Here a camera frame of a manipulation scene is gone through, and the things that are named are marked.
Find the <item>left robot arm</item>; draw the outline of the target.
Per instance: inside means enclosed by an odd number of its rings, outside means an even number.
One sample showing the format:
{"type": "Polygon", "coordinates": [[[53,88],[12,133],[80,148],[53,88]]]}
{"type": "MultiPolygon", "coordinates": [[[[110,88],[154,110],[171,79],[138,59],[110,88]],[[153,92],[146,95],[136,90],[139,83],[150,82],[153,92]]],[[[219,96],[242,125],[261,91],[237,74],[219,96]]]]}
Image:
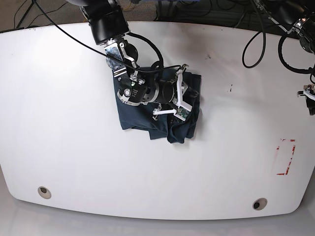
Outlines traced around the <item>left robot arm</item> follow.
{"type": "Polygon", "coordinates": [[[293,73],[310,76],[311,83],[298,91],[303,96],[310,116],[315,114],[315,68],[298,69],[290,66],[283,57],[283,44],[295,33],[301,47],[310,54],[315,53],[315,2],[313,0],[254,0],[256,7],[280,27],[284,34],[278,43],[278,56],[282,65],[293,73]]]}

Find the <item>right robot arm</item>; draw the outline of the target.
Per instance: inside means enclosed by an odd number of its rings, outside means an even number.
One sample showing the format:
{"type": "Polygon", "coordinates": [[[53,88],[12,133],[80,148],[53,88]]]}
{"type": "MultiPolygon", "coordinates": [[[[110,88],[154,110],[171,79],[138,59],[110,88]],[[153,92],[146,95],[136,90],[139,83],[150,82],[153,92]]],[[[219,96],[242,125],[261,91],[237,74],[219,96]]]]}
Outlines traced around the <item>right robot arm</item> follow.
{"type": "Polygon", "coordinates": [[[183,82],[186,65],[179,67],[173,79],[164,80],[161,52],[150,40],[130,31],[117,0],[72,0],[70,3],[80,7],[91,27],[95,43],[104,45],[107,63],[118,81],[117,97],[122,103],[130,106],[160,103],[170,104],[175,109],[192,110],[192,106],[184,100],[184,94],[189,90],[183,82]],[[138,51],[124,39],[125,35],[145,41],[157,54],[158,60],[150,70],[140,69],[138,51]]]}

